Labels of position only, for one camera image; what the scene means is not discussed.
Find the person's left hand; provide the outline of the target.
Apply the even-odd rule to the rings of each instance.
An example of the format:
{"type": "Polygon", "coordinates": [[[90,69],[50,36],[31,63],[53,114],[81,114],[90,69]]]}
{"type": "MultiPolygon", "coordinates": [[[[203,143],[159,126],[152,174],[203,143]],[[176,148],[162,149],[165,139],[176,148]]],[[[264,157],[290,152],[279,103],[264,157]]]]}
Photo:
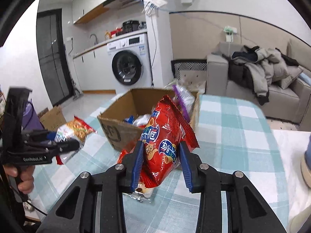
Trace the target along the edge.
{"type": "Polygon", "coordinates": [[[4,165],[4,171],[7,176],[21,178],[21,182],[17,185],[17,188],[26,195],[30,194],[34,189],[34,170],[35,166],[27,166],[19,173],[16,167],[12,165],[4,165]]]}

